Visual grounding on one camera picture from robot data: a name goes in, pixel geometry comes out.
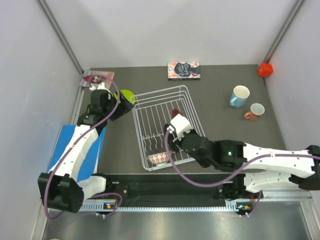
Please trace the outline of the dark red plate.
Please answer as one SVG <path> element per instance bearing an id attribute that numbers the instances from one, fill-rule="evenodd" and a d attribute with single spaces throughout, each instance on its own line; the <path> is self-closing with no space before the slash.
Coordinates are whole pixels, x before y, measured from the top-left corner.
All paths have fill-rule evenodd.
<path id="1" fill-rule="evenodd" d="M 172 118 L 175 118 L 177 115 L 181 115 L 181 111 L 179 109 L 173 109 L 171 112 Z"/>

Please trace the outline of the light blue mug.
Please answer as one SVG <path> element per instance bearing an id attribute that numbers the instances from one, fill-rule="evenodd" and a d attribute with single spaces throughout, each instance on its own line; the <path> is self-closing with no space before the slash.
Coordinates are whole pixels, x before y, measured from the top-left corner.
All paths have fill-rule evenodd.
<path id="1" fill-rule="evenodd" d="M 234 108 L 242 107 L 250 96 L 250 90 L 243 85 L 237 85 L 232 92 L 229 105 Z"/>

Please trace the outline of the salmon pink mug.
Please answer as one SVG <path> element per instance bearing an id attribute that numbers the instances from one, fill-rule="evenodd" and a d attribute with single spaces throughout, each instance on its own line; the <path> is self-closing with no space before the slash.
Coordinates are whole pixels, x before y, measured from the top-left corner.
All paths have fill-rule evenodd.
<path id="1" fill-rule="evenodd" d="M 260 103 L 253 103 L 250 110 L 244 114 L 246 120 L 255 121 L 265 113 L 265 107 Z"/>

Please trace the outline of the lime green plate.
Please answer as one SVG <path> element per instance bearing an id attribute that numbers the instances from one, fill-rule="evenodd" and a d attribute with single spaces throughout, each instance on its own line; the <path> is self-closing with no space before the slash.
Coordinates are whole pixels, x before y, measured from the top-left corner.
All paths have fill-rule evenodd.
<path id="1" fill-rule="evenodd" d="M 128 89 L 120 89 L 120 100 L 119 105 L 133 106 L 136 101 L 135 94 Z"/>

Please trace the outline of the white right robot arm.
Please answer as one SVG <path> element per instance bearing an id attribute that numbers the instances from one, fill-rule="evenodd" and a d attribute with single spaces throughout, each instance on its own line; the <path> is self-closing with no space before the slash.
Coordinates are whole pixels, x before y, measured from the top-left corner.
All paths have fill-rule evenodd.
<path id="1" fill-rule="evenodd" d="M 236 140 L 212 141 L 200 136 L 191 125 L 175 129 L 163 126 L 166 151 L 183 150 L 203 168 L 230 173 L 213 183 L 200 183 L 177 173 L 189 184 L 200 188 L 230 188 L 230 193 L 245 198 L 272 188 L 296 186 L 301 190 L 320 189 L 320 148 L 310 145 L 300 151 L 263 148 Z"/>

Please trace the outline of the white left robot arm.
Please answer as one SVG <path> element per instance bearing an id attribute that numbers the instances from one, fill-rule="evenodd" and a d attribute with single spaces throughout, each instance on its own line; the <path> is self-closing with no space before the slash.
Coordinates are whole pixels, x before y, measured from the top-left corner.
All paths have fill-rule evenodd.
<path id="1" fill-rule="evenodd" d="M 39 175 L 37 183 L 46 212 L 77 213 L 86 200 L 122 196 L 114 192 L 111 179 L 93 171 L 79 180 L 79 172 L 92 146 L 103 137 L 108 120 L 114 121 L 133 108 L 133 93 L 126 89 L 111 92 L 95 89 L 90 104 L 79 116 L 69 143 L 48 172 Z"/>

